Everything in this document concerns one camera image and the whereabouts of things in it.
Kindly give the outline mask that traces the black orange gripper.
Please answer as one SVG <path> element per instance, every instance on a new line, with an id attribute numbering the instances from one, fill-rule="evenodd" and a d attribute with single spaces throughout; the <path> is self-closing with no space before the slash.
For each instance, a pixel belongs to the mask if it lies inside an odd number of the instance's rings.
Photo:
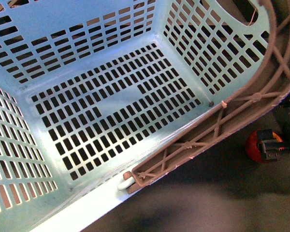
<path id="1" fill-rule="evenodd" d="M 271 129 L 257 131 L 257 148 L 262 161 L 278 161 L 284 150 L 282 139 Z"/>

